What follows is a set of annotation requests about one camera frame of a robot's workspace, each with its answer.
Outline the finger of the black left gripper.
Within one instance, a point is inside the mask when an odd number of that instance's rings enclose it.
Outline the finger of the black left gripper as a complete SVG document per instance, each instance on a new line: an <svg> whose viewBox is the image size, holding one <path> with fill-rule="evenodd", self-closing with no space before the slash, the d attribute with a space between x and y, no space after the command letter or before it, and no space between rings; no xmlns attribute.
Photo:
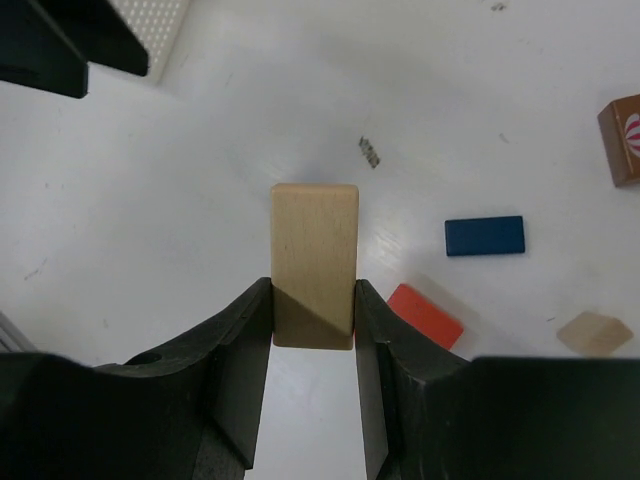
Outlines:
<svg viewBox="0 0 640 480"><path fill-rule="evenodd" d="M3 1L1 80L80 99L88 64L39 2Z"/></svg>
<svg viewBox="0 0 640 480"><path fill-rule="evenodd" d="M137 76L149 71L149 54L110 1L54 0L49 15L90 62Z"/></svg>

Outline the brown balloon wood block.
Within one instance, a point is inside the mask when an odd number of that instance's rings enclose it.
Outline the brown balloon wood block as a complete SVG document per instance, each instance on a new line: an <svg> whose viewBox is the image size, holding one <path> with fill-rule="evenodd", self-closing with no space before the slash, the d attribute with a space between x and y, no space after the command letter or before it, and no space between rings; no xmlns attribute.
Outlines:
<svg viewBox="0 0 640 480"><path fill-rule="evenodd" d="M616 187L639 182L639 96L610 102L598 115L598 123Z"/></svg>

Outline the natural long wood block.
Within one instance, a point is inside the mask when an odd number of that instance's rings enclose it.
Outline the natural long wood block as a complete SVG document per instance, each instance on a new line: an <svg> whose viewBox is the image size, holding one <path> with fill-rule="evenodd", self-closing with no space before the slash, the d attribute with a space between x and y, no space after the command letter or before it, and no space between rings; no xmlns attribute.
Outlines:
<svg viewBox="0 0 640 480"><path fill-rule="evenodd" d="M354 185L272 187L275 345L353 347L358 216L359 190Z"/></svg>

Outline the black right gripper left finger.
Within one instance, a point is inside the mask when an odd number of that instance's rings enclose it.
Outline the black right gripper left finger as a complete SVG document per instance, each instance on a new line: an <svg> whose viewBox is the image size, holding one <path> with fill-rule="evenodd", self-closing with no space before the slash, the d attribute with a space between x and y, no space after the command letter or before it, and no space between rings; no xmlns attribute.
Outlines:
<svg viewBox="0 0 640 480"><path fill-rule="evenodd" d="M272 288L123 364L1 357L5 479L241 479L254 465Z"/></svg>

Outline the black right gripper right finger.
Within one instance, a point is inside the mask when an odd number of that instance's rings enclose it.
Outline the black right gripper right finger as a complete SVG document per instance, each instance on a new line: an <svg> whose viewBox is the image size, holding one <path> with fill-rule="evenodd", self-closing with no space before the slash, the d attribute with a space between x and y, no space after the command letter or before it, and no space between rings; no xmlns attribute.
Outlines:
<svg viewBox="0 0 640 480"><path fill-rule="evenodd" d="M355 349L371 479L635 479L634 359L464 360L355 286Z"/></svg>

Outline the blue wood block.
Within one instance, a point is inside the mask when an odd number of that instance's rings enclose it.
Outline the blue wood block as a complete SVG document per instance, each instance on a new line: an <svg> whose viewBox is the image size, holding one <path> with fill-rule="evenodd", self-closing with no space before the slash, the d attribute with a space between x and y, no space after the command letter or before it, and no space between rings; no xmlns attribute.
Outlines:
<svg viewBox="0 0 640 480"><path fill-rule="evenodd" d="M510 255L526 251L521 216L446 220L444 229L448 257Z"/></svg>

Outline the red arch wood block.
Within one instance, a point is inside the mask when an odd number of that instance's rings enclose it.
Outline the red arch wood block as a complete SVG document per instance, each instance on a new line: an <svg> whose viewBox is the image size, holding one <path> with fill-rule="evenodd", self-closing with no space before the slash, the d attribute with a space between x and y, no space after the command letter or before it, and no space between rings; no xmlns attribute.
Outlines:
<svg viewBox="0 0 640 480"><path fill-rule="evenodd" d="M464 333L464 327L457 319L407 284L398 285L387 304L407 324L446 350L450 350Z"/></svg>

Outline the white perforated plastic box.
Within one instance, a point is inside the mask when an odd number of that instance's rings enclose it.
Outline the white perforated plastic box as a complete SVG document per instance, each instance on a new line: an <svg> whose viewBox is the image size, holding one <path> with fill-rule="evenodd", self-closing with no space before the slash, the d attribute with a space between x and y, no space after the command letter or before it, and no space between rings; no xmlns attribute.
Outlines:
<svg viewBox="0 0 640 480"><path fill-rule="evenodd" d="M111 5L149 55L149 71L140 82L156 85L179 36L190 0L113 0Z"/></svg>

